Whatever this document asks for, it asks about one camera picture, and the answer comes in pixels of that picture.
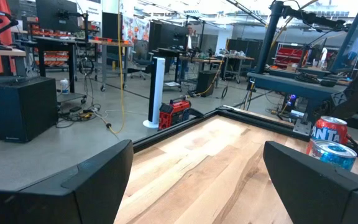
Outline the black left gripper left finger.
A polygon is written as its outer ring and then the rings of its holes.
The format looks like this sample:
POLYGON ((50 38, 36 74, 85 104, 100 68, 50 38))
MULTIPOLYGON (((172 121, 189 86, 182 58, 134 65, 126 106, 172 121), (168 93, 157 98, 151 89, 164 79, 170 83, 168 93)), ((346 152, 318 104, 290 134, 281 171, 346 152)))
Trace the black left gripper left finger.
POLYGON ((123 140, 19 190, 0 190, 0 223, 113 223, 134 157, 123 140))

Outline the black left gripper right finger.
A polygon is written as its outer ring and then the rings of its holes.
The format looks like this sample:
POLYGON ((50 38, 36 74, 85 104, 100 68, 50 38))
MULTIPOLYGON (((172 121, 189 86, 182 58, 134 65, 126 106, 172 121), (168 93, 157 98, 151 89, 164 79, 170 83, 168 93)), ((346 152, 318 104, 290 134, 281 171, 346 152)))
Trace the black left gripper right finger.
POLYGON ((274 141, 263 158, 293 223, 358 223, 358 174, 274 141))

